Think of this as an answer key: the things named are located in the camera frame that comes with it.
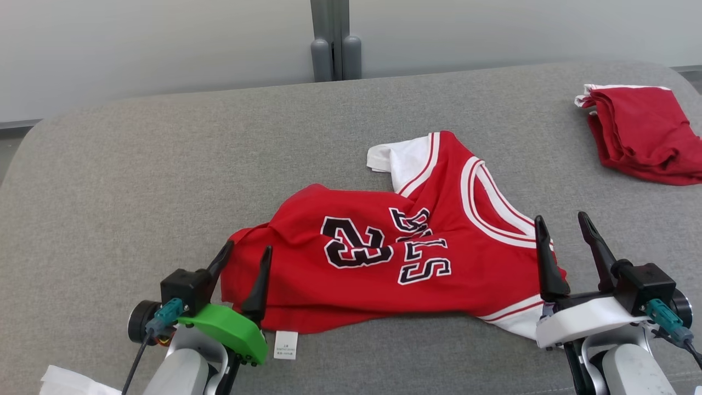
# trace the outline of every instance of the gray floor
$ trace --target gray floor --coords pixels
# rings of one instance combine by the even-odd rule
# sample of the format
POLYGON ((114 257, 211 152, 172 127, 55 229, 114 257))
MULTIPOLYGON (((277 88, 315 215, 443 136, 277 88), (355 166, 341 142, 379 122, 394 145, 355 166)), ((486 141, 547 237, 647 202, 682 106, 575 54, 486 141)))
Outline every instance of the gray floor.
MULTIPOLYGON (((679 73, 702 94, 702 70, 680 71, 679 73)), ((29 129, 31 128, 0 129, 0 183, 5 178, 12 156, 29 129)))

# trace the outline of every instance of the white wall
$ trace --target white wall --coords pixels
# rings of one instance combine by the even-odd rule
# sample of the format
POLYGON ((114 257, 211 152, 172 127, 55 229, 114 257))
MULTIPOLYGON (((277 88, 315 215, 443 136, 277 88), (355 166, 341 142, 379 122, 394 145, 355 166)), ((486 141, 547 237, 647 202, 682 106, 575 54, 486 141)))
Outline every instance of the white wall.
POLYGON ((363 77, 628 58, 702 64, 700 0, 350 0, 363 77))
POLYGON ((0 0, 0 122, 311 82, 309 0, 0 0))

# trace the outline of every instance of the red basketball jersey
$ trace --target red basketball jersey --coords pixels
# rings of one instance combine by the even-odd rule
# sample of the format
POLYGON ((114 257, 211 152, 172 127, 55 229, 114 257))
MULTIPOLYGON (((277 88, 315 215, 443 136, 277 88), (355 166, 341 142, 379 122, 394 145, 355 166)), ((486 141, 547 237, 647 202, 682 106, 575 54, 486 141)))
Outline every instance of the red basketball jersey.
POLYGON ((236 309, 273 246, 263 327, 313 333, 410 312, 464 311, 534 338, 534 223, 450 131, 377 145, 395 193, 311 185, 236 232, 222 297, 236 309))

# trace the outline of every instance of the black cable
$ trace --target black cable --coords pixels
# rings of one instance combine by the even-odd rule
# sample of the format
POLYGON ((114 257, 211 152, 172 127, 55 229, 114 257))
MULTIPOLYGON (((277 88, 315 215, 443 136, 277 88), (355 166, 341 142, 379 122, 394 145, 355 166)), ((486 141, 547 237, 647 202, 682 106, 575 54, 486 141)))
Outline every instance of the black cable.
POLYGON ((697 362, 697 365, 699 365, 700 369, 702 369, 702 355, 695 350, 695 347, 692 345, 692 340, 686 339, 684 344, 685 349, 692 354, 693 358, 695 358, 695 362, 697 362))
POLYGON ((653 329, 651 330, 651 333, 653 333, 656 336, 655 339, 663 339, 668 343, 671 343, 673 346, 677 347, 677 344, 673 341, 673 339, 671 339, 668 335, 664 335, 661 331, 653 329))
POLYGON ((134 363, 132 363, 132 368, 129 370, 129 376, 127 376, 127 381, 124 382, 124 388, 122 389, 122 395, 127 394, 127 389, 129 388, 129 384, 131 384, 131 380, 134 378, 134 372, 136 372, 136 367, 139 365, 139 360, 141 359, 142 354, 144 354, 144 350, 146 350, 146 345, 149 343, 149 340, 151 339, 151 334, 152 330, 149 330, 146 332, 146 337, 144 337, 144 341, 141 342, 141 347, 139 348, 139 352, 136 353, 136 358, 134 358, 134 363))

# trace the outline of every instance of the teal connector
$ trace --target teal connector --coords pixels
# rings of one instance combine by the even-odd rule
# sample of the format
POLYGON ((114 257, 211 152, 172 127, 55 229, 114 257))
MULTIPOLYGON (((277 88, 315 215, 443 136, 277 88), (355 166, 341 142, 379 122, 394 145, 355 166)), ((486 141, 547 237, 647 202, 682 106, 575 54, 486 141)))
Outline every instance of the teal connector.
POLYGON ((685 341, 692 341, 694 337, 692 332, 682 326, 680 317, 676 316, 662 300, 652 299, 646 303, 646 314, 670 335, 670 339, 676 346, 684 347, 685 341))
POLYGON ((146 332, 156 336, 160 334, 167 326, 177 321, 185 311, 183 301, 179 298, 173 298, 163 305, 148 323, 146 323, 146 332))

